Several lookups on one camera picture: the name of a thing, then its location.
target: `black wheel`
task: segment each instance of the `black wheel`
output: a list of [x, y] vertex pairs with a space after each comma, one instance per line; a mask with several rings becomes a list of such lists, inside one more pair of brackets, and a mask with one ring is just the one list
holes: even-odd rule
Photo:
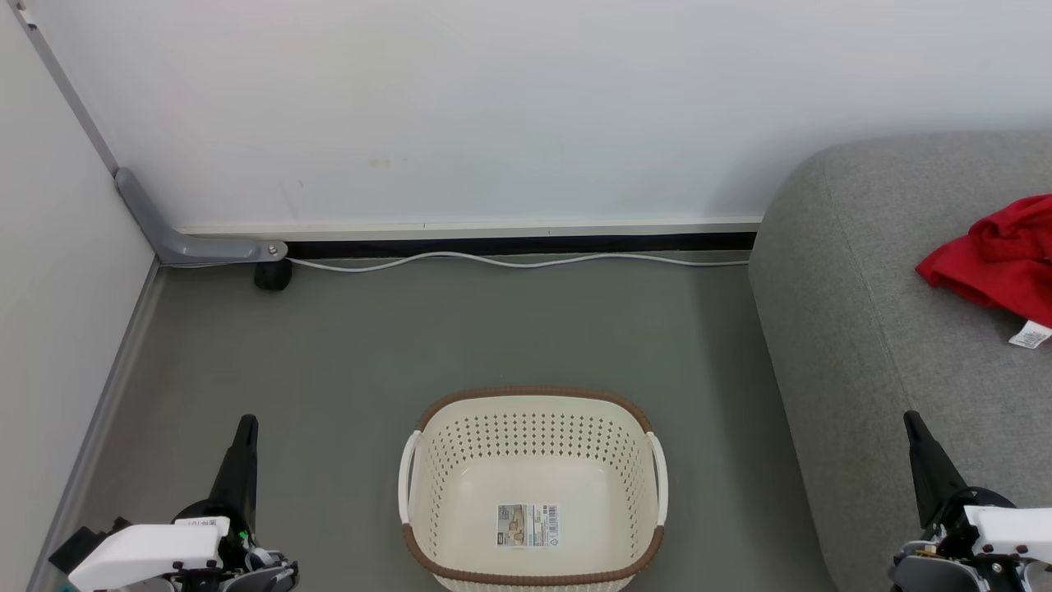
[[256, 263], [256, 287], [281, 291], [292, 279], [292, 262], [288, 259]]

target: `laundry basket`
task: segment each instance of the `laundry basket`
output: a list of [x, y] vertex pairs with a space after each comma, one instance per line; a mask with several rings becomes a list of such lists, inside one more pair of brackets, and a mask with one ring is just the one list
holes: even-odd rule
[[613, 592], [661, 547], [668, 471], [619, 396], [479, 390], [427, 410], [398, 495], [410, 553], [450, 590]]

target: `metal bracket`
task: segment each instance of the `metal bracket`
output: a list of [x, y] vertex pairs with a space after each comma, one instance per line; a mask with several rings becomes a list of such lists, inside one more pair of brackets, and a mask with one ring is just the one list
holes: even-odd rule
[[114, 180], [117, 182], [117, 190], [142, 228], [142, 233], [146, 234], [146, 240], [157, 251], [162, 265], [259, 263], [280, 261], [288, 253], [288, 245], [280, 240], [187, 236], [164, 221], [132, 170], [118, 168]]
[[15, 8], [22, 13], [22, 20], [25, 21], [25, 26], [29, 27], [29, 30], [37, 30], [37, 18], [25, 6], [25, 2], [16, 2]]

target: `red cloth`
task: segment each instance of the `red cloth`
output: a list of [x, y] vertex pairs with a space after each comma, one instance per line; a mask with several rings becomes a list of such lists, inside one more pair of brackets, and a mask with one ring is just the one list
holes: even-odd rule
[[932, 287], [980, 307], [1004, 308], [1052, 327], [1052, 193], [1020, 199], [975, 222], [920, 261]]

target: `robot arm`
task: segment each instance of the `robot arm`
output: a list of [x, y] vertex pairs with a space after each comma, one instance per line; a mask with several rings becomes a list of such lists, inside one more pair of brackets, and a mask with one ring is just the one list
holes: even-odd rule
[[288, 592], [299, 566], [258, 547], [256, 442], [259, 423], [245, 415], [208, 498], [170, 525], [118, 518], [108, 533], [81, 528], [48, 560], [82, 592], [142, 589], [179, 592]]
[[906, 413], [917, 514], [925, 533], [906, 544], [889, 575], [904, 592], [1031, 592], [1052, 563], [1052, 509], [1017, 509], [968, 487], [920, 415]]

